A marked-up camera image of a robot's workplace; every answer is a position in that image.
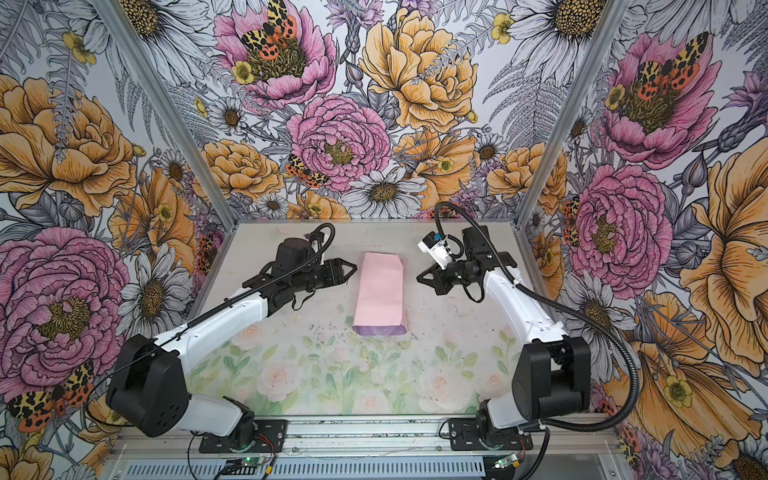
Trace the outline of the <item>purple wrapping paper sheet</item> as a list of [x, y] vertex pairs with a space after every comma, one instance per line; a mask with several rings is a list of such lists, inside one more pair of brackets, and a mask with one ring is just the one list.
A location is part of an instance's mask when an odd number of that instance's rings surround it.
[[352, 328], [363, 337], [407, 333], [404, 267], [398, 255], [366, 252]]

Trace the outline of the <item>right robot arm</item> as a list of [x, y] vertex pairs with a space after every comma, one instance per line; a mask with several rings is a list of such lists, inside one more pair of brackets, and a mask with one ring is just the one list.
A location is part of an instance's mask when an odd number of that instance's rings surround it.
[[495, 250], [485, 226], [462, 231], [462, 247], [451, 251], [449, 236], [430, 232], [418, 243], [433, 264], [417, 281], [439, 295], [452, 288], [481, 288], [480, 302], [498, 304], [521, 345], [511, 391], [484, 401], [478, 422], [487, 433], [581, 413], [589, 407], [590, 348], [567, 335], [527, 290], [510, 253]]

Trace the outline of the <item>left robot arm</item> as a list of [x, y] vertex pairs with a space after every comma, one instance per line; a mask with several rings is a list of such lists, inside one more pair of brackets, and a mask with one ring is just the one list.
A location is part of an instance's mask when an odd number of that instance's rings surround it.
[[345, 284], [357, 271], [341, 258], [323, 257], [320, 235], [282, 241], [273, 261], [246, 280], [233, 297], [172, 330], [141, 334], [123, 345], [106, 392], [106, 404], [148, 437], [177, 429], [228, 441], [237, 450], [255, 440], [253, 412], [229, 397], [192, 394], [186, 378], [214, 350], [282, 307], [301, 292]]

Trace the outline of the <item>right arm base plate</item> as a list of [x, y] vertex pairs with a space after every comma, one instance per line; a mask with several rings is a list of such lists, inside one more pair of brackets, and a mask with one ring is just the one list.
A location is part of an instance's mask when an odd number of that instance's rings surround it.
[[440, 433], [450, 443], [452, 451], [529, 451], [534, 447], [528, 432], [517, 427], [497, 429], [489, 421], [477, 418], [453, 417], [447, 420], [447, 430]]

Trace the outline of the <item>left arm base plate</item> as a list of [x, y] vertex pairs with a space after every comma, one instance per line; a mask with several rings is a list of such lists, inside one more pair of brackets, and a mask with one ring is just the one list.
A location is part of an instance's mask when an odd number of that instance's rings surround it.
[[251, 420], [238, 426], [228, 436], [202, 436], [201, 454], [281, 453], [287, 436], [287, 420]]

